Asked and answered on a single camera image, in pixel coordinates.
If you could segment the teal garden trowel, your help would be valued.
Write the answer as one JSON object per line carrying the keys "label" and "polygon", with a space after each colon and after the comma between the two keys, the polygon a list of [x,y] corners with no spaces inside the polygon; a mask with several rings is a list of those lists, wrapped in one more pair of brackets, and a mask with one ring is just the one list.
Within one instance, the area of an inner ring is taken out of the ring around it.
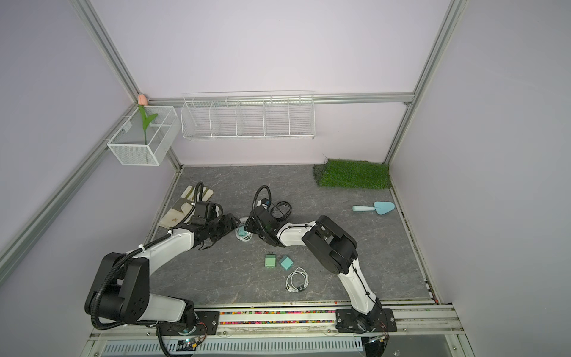
{"label": "teal garden trowel", "polygon": [[396,208],[392,202],[374,202],[372,206],[353,205],[352,212],[376,212],[382,216]]}

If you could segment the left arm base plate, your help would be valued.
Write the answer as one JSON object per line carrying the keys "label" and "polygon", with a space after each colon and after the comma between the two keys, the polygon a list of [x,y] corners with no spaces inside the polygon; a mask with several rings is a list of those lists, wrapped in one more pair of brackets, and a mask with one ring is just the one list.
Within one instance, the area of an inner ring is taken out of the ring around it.
{"label": "left arm base plate", "polygon": [[214,336],[219,325],[220,311],[195,311],[180,322],[161,322],[162,336]]}

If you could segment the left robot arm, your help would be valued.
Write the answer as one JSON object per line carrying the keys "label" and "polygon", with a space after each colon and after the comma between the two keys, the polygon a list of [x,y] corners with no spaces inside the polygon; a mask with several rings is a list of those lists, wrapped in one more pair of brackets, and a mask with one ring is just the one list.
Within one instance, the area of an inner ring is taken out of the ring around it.
{"label": "left robot arm", "polygon": [[216,243],[239,227],[240,220],[221,205],[197,202],[185,217],[160,239],[128,253],[113,252],[101,261],[84,305],[92,326],[110,330],[125,324],[178,324],[190,331],[200,321],[191,300],[150,292],[150,278],[172,259],[205,241]]}

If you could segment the beige work glove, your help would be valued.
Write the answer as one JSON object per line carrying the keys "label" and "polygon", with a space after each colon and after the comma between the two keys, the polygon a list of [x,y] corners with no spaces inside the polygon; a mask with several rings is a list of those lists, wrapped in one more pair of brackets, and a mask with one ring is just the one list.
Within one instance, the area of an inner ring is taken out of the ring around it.
{"label": "beige work glove", "polygon": [[184,217],[186,217],[193,208],[192,203],[195,201],[194,196],[195,187],[190,185],[159,220],[159,227],[168,229],[181,223]]}

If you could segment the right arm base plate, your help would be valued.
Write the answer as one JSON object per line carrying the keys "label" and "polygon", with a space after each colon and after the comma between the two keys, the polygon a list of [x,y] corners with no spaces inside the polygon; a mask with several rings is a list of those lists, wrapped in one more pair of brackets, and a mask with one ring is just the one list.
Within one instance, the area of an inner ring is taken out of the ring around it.
{"label": "right arm base plate", "polygon": [[339,333],[394,333],[398,330],[392,309],[373,310],[368,315],[353,308],[336,309],[335,328]]}

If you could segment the green artificial grass mat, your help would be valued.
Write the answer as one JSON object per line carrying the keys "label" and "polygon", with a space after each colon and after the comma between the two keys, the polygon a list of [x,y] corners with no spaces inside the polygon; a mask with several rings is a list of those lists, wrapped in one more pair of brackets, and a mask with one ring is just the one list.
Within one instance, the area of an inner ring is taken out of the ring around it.
{"label": "green artificial grass mat", "polygon": [[324,164],[314,165],[312,173],[320,187],[384,190],[393,186],[386,164],[327,159]]}

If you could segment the clear round pouch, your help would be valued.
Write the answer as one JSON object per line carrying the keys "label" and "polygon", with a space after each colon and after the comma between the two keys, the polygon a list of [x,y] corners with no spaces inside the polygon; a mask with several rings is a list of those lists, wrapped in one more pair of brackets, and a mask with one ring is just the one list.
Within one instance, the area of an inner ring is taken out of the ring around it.
{"label": "clear round pouch", "polygon": [[251,232],[245,230],[245,225],[247,221],[248,217],[242,217],[239,221],[238,228],[234,231],[236,238],[242,242],[250,241],[253,236]]}

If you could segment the white mesh box basket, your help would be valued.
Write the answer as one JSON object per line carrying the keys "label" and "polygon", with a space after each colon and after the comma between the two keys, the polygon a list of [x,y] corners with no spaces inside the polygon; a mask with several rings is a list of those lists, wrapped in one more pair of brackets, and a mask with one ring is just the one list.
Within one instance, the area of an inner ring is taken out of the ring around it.
{"label": "white mesh box basket", "polygon": [[149,115],[158,115],[147,128],[147,144],[138,108],[131,111],[107,143],[123,166],[159,166],[181,131],[181,120],[174,107],[148,106],[145,110]]}

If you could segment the artificial pink tulip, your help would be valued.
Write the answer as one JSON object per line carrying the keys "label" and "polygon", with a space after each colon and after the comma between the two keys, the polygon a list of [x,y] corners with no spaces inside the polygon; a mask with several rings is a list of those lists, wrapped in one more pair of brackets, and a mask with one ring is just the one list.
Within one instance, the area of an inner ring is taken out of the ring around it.
{"label": "artificial pink tulip", "polygon": [[148,105],[148,99],[144,94],[139,94],[137,98],[138,112],[141,116],[141,124],[144,132],[144,143],[147,144],[147,128],[157,118],[157,114],[147,114],[145,107]]}

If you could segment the green charger cube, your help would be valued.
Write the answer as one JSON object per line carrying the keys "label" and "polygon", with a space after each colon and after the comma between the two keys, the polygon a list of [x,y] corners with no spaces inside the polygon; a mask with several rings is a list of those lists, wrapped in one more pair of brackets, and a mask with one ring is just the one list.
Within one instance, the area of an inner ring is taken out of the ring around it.
{"label": "green charger cube", "polygon": [[274,268],[276,266],[277,257],[275,254],[266,254],[264,266],[266,268]]}

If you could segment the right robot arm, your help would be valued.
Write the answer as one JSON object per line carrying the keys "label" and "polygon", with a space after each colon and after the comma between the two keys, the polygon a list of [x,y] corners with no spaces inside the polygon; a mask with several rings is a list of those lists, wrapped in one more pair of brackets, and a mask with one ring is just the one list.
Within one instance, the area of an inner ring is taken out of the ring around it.
{"label": "right robot arm", "polygon": [[257,207],[251,211],[245,230],[275,247],[308,248],[327,271],[339,277],[349,296],[351,312],[363,326],[358,331],[371,331],[381,324],[382,303],[362,274],[358,244],[329,217],[321,216],[310,223],[285,223]]}

